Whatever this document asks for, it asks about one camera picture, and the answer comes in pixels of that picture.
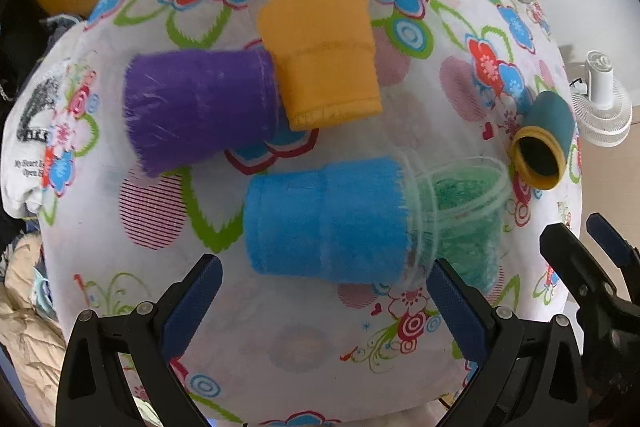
floral tablecloth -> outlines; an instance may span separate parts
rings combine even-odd
[[[260,46],[250,0],[100,0],[63,80],[47,147],[40,214],[58,316],[68,336],[82,309],[123,314],[158,299],[204,252],[220,256],[222,289],[187,352],[172,362],[207,417],[325,425],[416,407],[460,389],[472,363],[423,285],[333,285],[260,277],[242,238],[242,198],[257,172],[417,150],[428,166],[507,147],[532,99],[569,100],[558,47],[538,4],[514,0],[370,0],[385,112],[291,132],[143,180],[122,118],[135,54]],[[548,223],[578,233],[577,134],[570,166],[539,192],[511,172],[500,274],[486,297],[547,320],[567,291],[538,251]],[[130,360],[127,378],[145,391]]]

screw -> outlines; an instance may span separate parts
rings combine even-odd
[[[138,312],[138,315],[148,315],[153,310],[154,310],[153,302],[148,302],[148,301],[140,302],[140,304],[136,306],[136,311]]]
[[[92,312],[91,310],[84,310],[83,312],[80,312],[80,314],[78,315],[78,320],[80,322],[87,322],[93,316],[94,316],[94,312]]]
[[[611,344],[616,349],[620,347],[620,335],[616,330],[611,331]]]
[[[558,326],[565,328],[569,325],[569,319],[564,315],[556,315],[556,323],[558,324]]]
[[[501,319],[510,319],[513,317],[513,312],[507,308],[507,306],[498,306],[495,310],[495,314]]]

orange cup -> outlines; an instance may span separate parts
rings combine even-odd
[[[258,31],[291,130],[382,112],[367,7],[368,0],[268,0],[260,8]]]

blue gripper pad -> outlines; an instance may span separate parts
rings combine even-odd
[[[460,277],[454,281],[440,263],[440,260],[433,263],[427,279],[427,291],[458,343],[462,356],[482,365],[488,355],[487,331],[461,291],[466,286],[465,283]],[[490,313],[491,306],[484,302]]]
[[[206,263],[201,259],[180,283],[180,285],[186,285],[193,275],[196,275],[191,285],[186,289],[180,286],[176,288],[182,289],[184,294],[162,326],[161,353],[167,363],[176,357],[181,357],[187,350],[187,346],[222,285],[220,259],[213,255],[207,257],[210,259],[207,259]],[[192,272],[201,263],[203,267],[200,268],[200,273],[193,274]]]
[[[618,268],[625,268],[633,260],[633,249],[602,214],[591,214],[587,232],[600,245]]]

beige jacket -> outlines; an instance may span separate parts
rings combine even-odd
[[[65,341],[60,330],[39,317],[30,302],[41,244],[38,234],[21,238],[4,285],[0,283],[0,343],[11,356],[34,414],[43,427],[53,427]]]

